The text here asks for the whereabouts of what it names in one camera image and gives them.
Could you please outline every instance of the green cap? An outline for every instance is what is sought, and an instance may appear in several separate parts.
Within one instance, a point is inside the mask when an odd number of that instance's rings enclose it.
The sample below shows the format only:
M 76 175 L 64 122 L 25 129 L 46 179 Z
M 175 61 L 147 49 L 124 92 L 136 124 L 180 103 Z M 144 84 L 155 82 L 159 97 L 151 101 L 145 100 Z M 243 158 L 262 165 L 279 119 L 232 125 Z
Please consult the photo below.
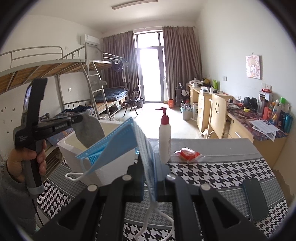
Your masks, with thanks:
M 281 97 L 281 98 L 279 99 L 279 102 L 280 102 L 281 104 L 285 104 L 285 103 L 286 103 L 286 99 L 283 98 L 283 97 Z

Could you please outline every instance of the upper bunk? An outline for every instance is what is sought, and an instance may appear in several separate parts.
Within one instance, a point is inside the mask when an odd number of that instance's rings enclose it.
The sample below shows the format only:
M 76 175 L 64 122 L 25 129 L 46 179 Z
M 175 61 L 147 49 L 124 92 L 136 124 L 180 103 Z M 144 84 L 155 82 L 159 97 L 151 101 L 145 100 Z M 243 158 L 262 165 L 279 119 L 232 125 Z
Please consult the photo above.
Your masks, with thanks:
M 29 47 L 16 49 L 0 54 L 1 56 L 10 54 L 10 68 L 0 72 L 0 94 L 7 92 L 8 90 L 23 85 L 25 83 L 31 82 L 34 78 L 47 78 L 55 76 L 58 74 L 68 74 L 68 73 L 77 73 L 81 72 L 84 69 L 89 68 L 89 71 L 95 71 L 94 66 L 90 64 L 93 62 L 98 70 L 106 69 L 111 67 L 112 61 L 121 61 L 122 57 L 112 55 L 109 53 L 103 53 L 103 60 L 88 60 L 87 59 L 87 44 L 84 46 L 63 55 L 63 48 L 60 46 L 38 46 L 38 47 Z M 26 56 L 19 56 L 13 58 L 13 53 L 23 50 L 36 50 L 40 48 L 55 48 L 59 49 L 58 52 L 49 52 L 49 53 L 37 53 Z M 84 59 L 80 59 L 80 51 L 84 52 Z M 78 59 L 74 59 L 75 53 L 78 53 Z M 34 63 L 22 64 L 16 67 L 12 67 L 14 60 L 21 58 L 28 58 L 32 56 L 41 56 L 41 55 L 61 55 L 60 59 L 39 61 Z

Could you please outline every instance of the white foam box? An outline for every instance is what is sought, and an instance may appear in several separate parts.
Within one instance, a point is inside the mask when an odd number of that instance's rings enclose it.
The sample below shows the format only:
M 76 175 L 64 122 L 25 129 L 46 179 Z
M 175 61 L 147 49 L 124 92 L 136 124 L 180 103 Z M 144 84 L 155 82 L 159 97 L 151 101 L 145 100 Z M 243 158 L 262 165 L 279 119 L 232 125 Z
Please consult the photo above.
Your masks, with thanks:
M 193 104 L 193 119 L 197 120 L 198 103 Z
M 108 120 L 100 120 L 100 123 L 105 136 L 122 124 L 121 121 Z M 86 148 L 77 139 L 75 132 L 72 132 L 70 135 L 59 141 L 57 145 L 71 168 L 71 171 L 69 170 L 69 172 L 83 173 L 84 170 L 81 161 L 75 158 L 75 156 L 86 150 Z M 87 177 L 82 178 L 81 181 L 86 185 L 96 184 L 98 187 L 108 185 L 117 177 L 126 174 L 128 167 L 134 163 L 135 156 L 135 149 L 130 150 Z M 83 165 L 85 170 L 88 170 L 91 167 L 91 163 L 88 159 L 83 160 Z

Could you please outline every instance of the black chair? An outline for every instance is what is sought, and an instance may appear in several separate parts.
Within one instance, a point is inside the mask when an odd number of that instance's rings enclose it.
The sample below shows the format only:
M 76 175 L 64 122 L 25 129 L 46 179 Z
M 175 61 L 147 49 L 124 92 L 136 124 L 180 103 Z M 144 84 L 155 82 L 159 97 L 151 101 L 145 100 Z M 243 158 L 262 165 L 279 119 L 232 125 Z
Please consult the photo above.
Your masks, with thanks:
M 136 112 L 137 115 L 139 115 L 139 114 L 136 111 L 136 108 L 134 106 L 134 103 L 136 104 L 140 100 L 140 87 L 141 86 L 138 85 L 136 88 L 134 88 L 133 89 L 133 92 L 131 93 L 131 95 L 129 95 L 130 96 L 130 99 L 124 101 L 124 103 L 126 104 L 126 110 L 127 110 L 128 106 L 129 106 L 129 104 L 132 104 L 131 109 L 134 108 L 134 110 L 135 110 L 135 112 Z

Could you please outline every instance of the teal can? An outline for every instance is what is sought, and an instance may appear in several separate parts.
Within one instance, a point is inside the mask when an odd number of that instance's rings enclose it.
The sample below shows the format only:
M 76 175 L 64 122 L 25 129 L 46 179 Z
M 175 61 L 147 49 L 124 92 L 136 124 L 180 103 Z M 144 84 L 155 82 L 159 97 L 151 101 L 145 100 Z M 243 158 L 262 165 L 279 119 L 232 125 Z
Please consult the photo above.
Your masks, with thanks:
M 293 121 L 293 116 L 287 114 L 286 119 L 285 119 L 284 132 L 286 132 L 286 133 L 290 132 L 291 126 L 292 126 L 292 121 Z

